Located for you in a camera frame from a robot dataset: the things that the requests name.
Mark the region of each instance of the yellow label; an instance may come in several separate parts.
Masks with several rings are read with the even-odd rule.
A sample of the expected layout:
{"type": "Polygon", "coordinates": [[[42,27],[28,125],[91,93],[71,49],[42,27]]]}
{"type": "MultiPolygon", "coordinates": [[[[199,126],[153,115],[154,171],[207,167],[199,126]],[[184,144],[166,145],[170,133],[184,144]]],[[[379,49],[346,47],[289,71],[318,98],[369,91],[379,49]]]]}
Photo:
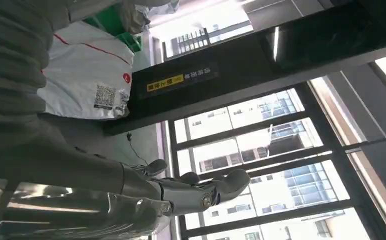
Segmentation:
{"type": "Polygon", "coordinates": [[[174,84],[182,83],[183,81],[184,81],[183,74],[173,76],[160,81],[155,81],[147,85],[147,92],[153,92],[159,89],[163,89],[174,84]]]}

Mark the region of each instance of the red logo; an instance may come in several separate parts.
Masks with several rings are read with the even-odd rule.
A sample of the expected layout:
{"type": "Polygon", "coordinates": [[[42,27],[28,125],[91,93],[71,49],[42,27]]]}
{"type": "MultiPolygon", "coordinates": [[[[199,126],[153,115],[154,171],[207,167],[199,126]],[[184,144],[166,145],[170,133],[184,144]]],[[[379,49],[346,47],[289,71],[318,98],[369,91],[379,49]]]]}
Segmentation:
{"type": "Polygon", "coordinates": [[[130,75],[129,75],[128,73],[124,73],[124,74],[122,75],[122,78],[125,80],[125,82],[126,82],[127,84],[129,84],[129,83],[131,82],[131,77],[130,77],[130,75]]]}

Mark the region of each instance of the high-rise building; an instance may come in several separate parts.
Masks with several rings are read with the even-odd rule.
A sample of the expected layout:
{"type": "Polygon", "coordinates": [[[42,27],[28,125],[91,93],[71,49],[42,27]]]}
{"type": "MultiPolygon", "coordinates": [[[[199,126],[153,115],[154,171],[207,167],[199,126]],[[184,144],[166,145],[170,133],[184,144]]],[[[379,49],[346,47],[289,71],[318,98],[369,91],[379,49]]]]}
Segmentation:
{"type": "MultiPolygon", "coordinates": [[[[191,116],[184,122],[190,139],[258,123],[270,118],[303,111],[294,89],[249,100],[229,107],[191,116]]],[[[304,148],[321,146],[311,121],[301,119],[258,130],[190,150],[179,155],[179,162],[189,161],[180,172],[203,174],[252,161],[265,161],[304,148]]],[[[203,213],[186,215],[187,228],[210,226],[241,219],[274,214],[347,198],[342,182],[331,161],[297,167],[278,173],[254,177],[237,198],[213,206],[203,213]]],[[[339,210],[312,217],[290,219],[209,234],[206,240],[291,240],[331,237],[330,219],[345,214],[339,210]]]]}

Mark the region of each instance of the white sack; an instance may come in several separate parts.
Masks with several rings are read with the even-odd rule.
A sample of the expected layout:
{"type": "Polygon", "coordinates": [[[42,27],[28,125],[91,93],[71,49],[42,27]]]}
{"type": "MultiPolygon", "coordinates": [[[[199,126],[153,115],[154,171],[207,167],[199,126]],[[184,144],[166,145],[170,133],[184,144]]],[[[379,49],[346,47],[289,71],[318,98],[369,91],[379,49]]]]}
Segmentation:
{"type": "Polygon", "coordinates": [[[78,119],[128,114],[134,54],[123,42],[75,22],[55,34],[49,58],[46,86],[37,92],[47,113],[78,119]]]}

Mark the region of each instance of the black cable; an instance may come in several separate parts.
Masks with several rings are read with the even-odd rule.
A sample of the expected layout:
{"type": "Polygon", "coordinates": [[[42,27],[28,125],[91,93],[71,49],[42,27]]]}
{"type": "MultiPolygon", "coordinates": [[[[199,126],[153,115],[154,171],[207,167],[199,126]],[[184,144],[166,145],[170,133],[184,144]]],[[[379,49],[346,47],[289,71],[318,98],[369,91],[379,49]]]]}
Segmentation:
{"type": "Polygon", "coordinates": [[[134,154],[137,156],[137,158],[143,160],[143,161],[146,163],[146,166],[149,165],[149,163],[148,163],[144,158],[140,157],[140,156],[137,154],[136,150],[135,150],[134,147],[133,147],[133,144],[131,143],[131,137],[132,137],[131,133],[127,133],[127,140],[128,140],[128,142],[129,142],[129,146],[131,147],[132,151],[133,151],[134,154]]]}

